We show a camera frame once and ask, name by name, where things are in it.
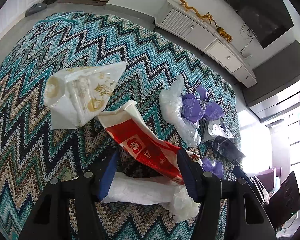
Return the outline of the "grey slipper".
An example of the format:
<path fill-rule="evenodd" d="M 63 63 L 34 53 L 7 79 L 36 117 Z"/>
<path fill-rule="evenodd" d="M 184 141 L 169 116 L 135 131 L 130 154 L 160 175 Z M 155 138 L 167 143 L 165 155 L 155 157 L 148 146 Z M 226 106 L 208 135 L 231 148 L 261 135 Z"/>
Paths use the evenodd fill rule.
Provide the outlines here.
<path fill-rule="evenodd" d="M 29 9 L 25 12 L 25 17 L 29 17 L 37 12 L 43 11 L 47 8 L 47 4 L 45 3 L 36 3 L 32 5 Z"/>

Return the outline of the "grey door mat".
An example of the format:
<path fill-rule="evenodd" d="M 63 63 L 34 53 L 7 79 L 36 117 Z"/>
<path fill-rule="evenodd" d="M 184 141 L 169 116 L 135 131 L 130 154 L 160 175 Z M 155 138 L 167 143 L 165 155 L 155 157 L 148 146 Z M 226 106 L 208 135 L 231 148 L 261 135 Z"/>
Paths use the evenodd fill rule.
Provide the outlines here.
<path fill-rule="evenodd" d="M 84 4 L 93 6 L 104 6 L 107 2 L 93 1 L 93 0 L 58 0 L 57 3 L 63 4 Z"/>

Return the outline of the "dark blue white package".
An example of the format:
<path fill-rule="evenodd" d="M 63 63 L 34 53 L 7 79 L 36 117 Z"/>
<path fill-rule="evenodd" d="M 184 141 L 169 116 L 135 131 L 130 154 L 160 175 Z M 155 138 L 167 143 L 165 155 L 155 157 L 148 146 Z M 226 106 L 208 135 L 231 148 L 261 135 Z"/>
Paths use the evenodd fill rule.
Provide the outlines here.
<path fill-rule="evenodd" d="M 237 140 L 221 120 L 200 121 L 200 131 L 202 133 L 200 143 L 208 144 L 235 166 L 239 165 L 245 158 L 237 146 Z"/>

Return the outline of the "translucent white plastic bag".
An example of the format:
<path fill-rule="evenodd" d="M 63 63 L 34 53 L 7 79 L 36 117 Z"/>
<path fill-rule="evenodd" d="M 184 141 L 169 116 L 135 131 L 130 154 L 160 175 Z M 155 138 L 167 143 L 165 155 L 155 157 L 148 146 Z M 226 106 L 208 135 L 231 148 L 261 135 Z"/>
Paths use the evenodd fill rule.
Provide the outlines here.
<path fill-rule="evenodd" d="M 181 116 L 183 101 L 181 94 L 184 89 L 184 78 L 177 75 L 177 79 L 169 89 L 162 89 L 159 94 L 159 105 L 162 118 L 175 127 L 181 139 L 188 147 L 196 147 L 201 142 L 201 137 L 196 126 Z"/>

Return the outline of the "purple plastic wrapper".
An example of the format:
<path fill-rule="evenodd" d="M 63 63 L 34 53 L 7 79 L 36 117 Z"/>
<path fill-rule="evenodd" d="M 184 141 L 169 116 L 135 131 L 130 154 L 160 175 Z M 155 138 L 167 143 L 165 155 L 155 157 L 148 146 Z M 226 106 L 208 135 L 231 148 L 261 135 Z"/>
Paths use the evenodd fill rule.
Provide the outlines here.
<path fill-rule="evenodd" d="M 224 111 L 217 103 L 207 101 L 207 90 L 199 85 L 197 92 L 200 97 L 194 94 L 185 94 L 181 97 L 182 108 L 181 114 L 184 118 L 195 124 L 201 119 L 214 121 L 224 116 Z"/>

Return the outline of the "white tv cabinet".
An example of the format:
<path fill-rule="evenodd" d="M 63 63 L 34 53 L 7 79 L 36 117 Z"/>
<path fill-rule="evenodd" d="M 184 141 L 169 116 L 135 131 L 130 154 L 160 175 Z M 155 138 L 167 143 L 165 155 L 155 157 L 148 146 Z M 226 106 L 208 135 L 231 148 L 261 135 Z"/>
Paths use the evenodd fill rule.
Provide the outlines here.
<path fill-rule="evenodd" d="M 166 0 L 159 10 L 155 25 L 193 45 L 230 72 L 245 87 L 257 84 L 239 51 L 223 38 L 208 22 L 194 12 L 186 11 L 180 3 Z"/>

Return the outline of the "white tissue bag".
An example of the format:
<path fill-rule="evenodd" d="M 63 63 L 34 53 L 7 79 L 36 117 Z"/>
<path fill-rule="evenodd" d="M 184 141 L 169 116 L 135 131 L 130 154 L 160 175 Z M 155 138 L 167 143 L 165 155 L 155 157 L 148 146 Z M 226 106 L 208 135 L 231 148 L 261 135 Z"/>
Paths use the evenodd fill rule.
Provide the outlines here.
<path fill-rule="evenodd" d="M 199 204 L 189 196 L 186 186 L 166 177 L 132 178 L 116 172 L 103 203 L 125 202 L 140 205 L 159 204 L 177 223 L 198 215 Z"/>

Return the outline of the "golden tiger figurine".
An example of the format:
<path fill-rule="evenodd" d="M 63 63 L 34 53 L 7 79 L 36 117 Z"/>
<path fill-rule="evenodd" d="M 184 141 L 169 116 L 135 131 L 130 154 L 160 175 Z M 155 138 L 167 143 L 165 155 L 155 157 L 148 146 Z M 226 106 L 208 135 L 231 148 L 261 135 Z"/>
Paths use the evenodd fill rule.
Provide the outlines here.
<path fill-rule="evenodd" d="M 221 37 L 223 37 L 224 39 L 226 39 L 226 41 L 228 43 L 230 43 L 232 41 L 232 36 L 229 33 L 227 33 L 222 27 L 217 27 L 216 30 L 217 30 L 217 32 L 219 33 L 219 35 Z"/>

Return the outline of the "white gold printed bag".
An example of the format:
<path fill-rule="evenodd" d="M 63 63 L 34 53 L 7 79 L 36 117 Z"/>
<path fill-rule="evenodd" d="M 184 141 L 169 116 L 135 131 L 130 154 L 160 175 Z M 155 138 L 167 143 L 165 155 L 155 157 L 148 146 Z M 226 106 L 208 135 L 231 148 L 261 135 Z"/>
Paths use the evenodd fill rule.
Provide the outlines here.
<path fill-rule="evenodd" d="M 101 113 L 125 69 L 122 61 L 100 67 L 66 68 L 49 77 L 44 105 L 50 109 L 51 129 L 76 129 Z"/>

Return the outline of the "red white paper bag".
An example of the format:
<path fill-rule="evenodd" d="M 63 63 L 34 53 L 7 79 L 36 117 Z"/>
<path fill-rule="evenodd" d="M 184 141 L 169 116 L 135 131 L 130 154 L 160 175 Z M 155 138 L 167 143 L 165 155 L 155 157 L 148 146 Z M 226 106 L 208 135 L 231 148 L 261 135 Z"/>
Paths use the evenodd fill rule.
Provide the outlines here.
<path fill-rule="evenodd" d="M 159 139 L 146 125 L 134 100 L 97 115 L 108 134 L 135 160 L 175 183 L 184 184 L 177 164 L 180 147 Z"/>

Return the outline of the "golden dragon figurine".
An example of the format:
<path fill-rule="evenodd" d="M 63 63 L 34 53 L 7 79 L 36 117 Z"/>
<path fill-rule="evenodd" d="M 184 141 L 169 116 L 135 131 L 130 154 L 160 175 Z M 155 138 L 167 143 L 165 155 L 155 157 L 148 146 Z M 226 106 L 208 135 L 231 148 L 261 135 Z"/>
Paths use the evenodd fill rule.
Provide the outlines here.
<path fill-rule="evenodd" d="M 199 13 L 199 11 L 195 7 L 189 6 L 189 4 L 186 2 L 186 0 L 179 0 L 179 1 L 180 1 L 180 5 L 183 6 L 186 11 L 192 10 L 199 19 L 201 19 L 202 21 L 207 20 L 210 24 L 214 23 L 216 28 L 218 28 L 217 23 L 215 22 L 215 20 L 213 19 L 213 16 L 209 12 L 202 15 Z"/>

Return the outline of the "wall mounted black television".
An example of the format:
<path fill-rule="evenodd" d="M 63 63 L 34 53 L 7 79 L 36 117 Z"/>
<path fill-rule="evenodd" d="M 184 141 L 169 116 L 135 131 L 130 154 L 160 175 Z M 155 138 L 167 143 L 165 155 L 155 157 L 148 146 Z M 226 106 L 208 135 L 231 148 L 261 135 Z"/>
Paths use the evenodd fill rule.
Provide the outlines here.
<path fill-rule="evenodd" d="M 225 0 L 266 48 L 294 26 L 283 0 Z"/>

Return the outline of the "grey refrigerator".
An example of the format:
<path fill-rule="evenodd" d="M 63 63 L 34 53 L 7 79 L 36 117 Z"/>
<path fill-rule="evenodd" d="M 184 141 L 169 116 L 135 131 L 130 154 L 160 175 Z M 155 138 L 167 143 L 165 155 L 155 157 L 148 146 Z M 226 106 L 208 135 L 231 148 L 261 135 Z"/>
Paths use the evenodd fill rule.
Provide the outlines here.
<path fill-rule="evenodd" d="M 243 89 L 247 107 L 260 122 L 300 106 L 300 43 L 285 49 L 254 69 L 257 84 Z"/>

